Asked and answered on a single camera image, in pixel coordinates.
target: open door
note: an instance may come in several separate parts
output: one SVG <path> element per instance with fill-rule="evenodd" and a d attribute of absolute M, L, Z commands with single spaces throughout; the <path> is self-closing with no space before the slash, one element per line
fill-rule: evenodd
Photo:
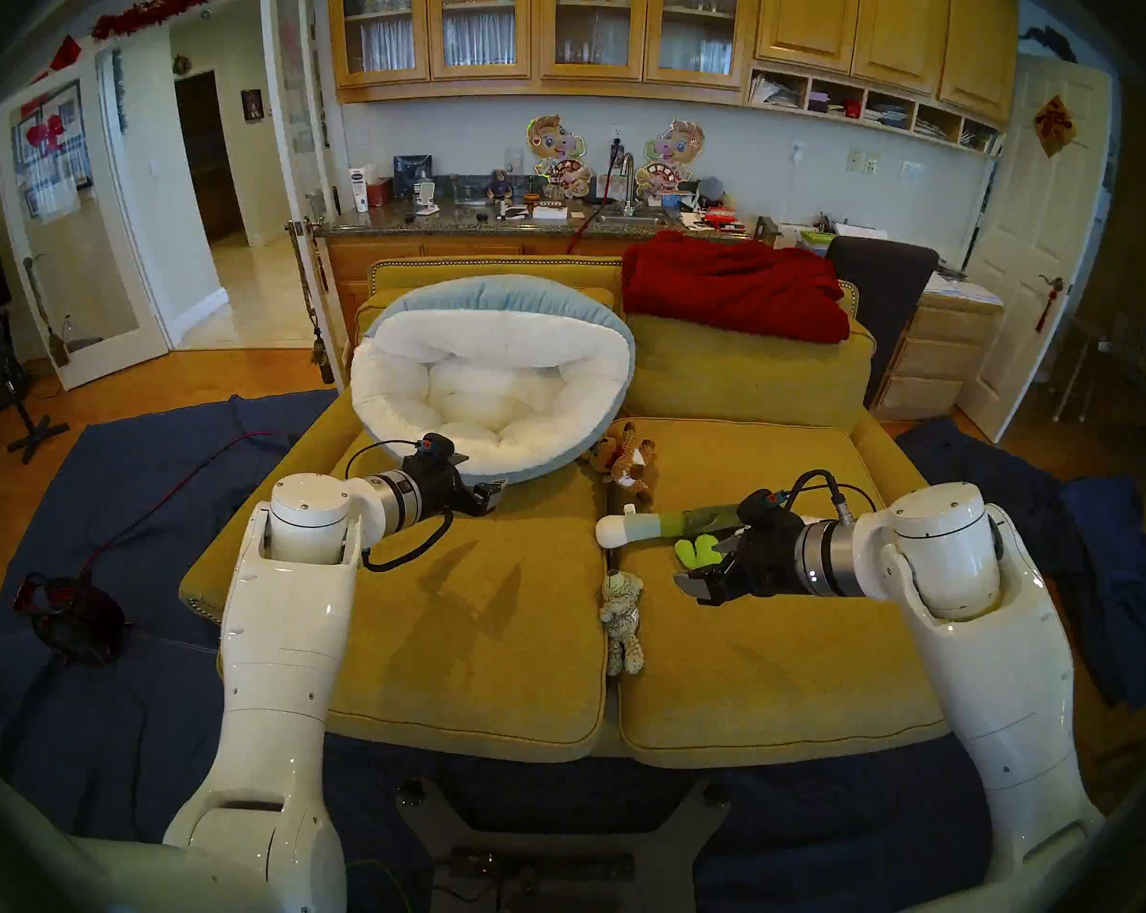
<path fill-rule="evenodd" d="M 336 214 L 323 157 L 320 102 L 314 95 L 308 0 L 260 0 L 265 70 L 277 156 L 285 176 L 295 255 L 305 277 L 307 309 L 323 344 L 336 388 L 345 388 L 339 347 L 324 302 L 314 227 Z"/>
<path fill-rule="evenodd" d="M 1059 95 L 1076 137 L 1049 157 L 1034 116 Z M 992 202 L 966 273 L 1004 300 L 999 330 L 958 406 L 994 442 L 1021 404 L 1059 328 L 1097 214 L 1109 147 L 1109 76 L 1020 55 Z"/>
<path fill-rule="evenodd" d="M 167 352 L 112 178 L 95 55 L 0 104 L 1 208 L 62 387 Z"/>

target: folded red blanket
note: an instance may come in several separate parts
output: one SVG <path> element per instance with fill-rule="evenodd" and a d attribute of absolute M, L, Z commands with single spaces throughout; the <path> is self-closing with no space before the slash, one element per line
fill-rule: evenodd
<path fill-rule="evenodd" d="M 625 252 L 622 284 L 625 313 L 814 344 L 848 339 L 834 268 L 803 249 L 661 231 Z"/>

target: yellow couch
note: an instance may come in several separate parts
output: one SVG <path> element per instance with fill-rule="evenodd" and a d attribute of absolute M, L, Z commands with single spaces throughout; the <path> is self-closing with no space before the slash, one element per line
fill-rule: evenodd
<path fill-rule="evenodd" d="M 370 269 L 359 330 L 402 291 L 502 273 L 557 280 L 619 306 L 618 258 L 393 259 Z M 628 320 L 636 375 L 625 412 L 657 442 L 657 509 L 738 501 L 758 487 L 788 487 L 809 467 L 827 467 L 879 505 L 925 485 L 862 408 L 873 340 L 846 290 L 851 332 L 830 346 Z M 292 472 L 342 477 L 366 443 L 345 393 L 196 561 L 181 599 L 220 620 L 253 504 Z M 387 466 L 378 449 L 356 470 Z M 328 729 L 527 762 L 597 753 L 673 768 L 866 753 L 947 732 L 895 607 L 808 597 L 700 607 L 672 581 L 678 565 L 667 542 L 614 557 L 644 581 L 646 666 L 609 694 L 596 615 L 607 561 L 594 526 L 610 506 L 605 486 L 568 465 L 510 487 L 489 518 L 456 520 L 421 559 L 360 572 Z M 803 494 L 796 507 L 831 512 L 825 491 Z M 384 541 L 378 561 L 418 545 L 430 526 Z"/>

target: tile floor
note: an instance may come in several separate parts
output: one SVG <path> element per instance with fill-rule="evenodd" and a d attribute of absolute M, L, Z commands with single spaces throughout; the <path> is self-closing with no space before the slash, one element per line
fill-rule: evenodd
<path fill-rule="evenodd" d="M 210 242 L 230 302 L 191 328 L 176 349 L 309 349 L 311 320 L 295 249 L 282 235 L 253 249 L 241 231 Z"/>

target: white pet bed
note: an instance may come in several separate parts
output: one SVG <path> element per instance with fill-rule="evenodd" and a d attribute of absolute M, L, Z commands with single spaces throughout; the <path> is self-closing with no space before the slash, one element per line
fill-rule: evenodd
<path fill-rule="evenodd" d="M 464 480 L 525 481 L 605 432 L 635 365 L 631 331 L 562 283 L 464 277 L 392 302 L 353 353 L 353 409 L 376 441 L 435 431 Z M 392 444 L 402 458 L 411 446 Z"/>

